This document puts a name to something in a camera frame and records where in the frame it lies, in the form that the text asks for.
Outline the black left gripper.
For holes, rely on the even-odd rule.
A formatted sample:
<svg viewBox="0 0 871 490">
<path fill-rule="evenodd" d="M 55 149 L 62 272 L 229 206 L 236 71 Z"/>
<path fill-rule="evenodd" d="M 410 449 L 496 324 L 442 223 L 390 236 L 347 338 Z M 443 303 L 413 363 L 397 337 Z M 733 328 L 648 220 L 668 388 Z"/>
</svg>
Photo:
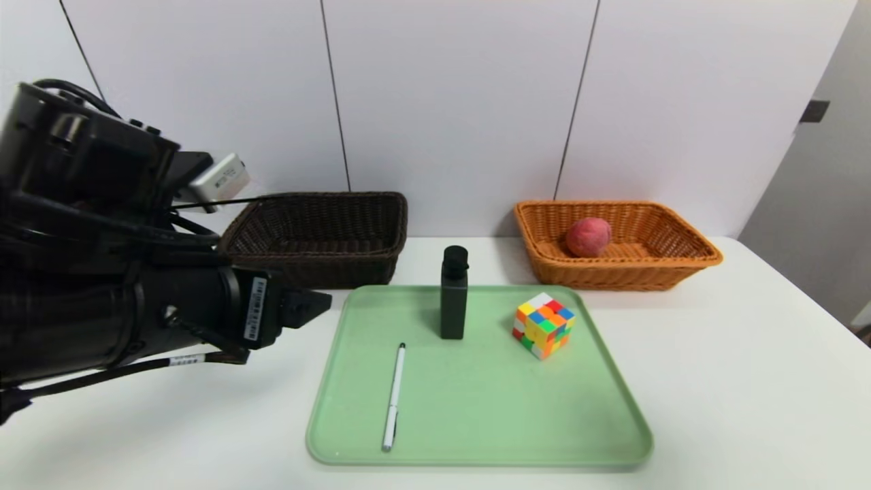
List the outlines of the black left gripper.
<svg viewBox="0 0 871 490">
<path fill-rule="evenodd" d="M 170 350 L 203 344 L 197 328 L 215 333 L 243 348 L 262 348 L 277 337 L 275 319 L 279 291 L 265 271 L 230 265 L 161 267 L 161 307 L 174 307 L 164 320 Z M 280 325 L 299 329 L 330 310 L 330 294 L 285 288 L 280 295 Z"/>
</svg>

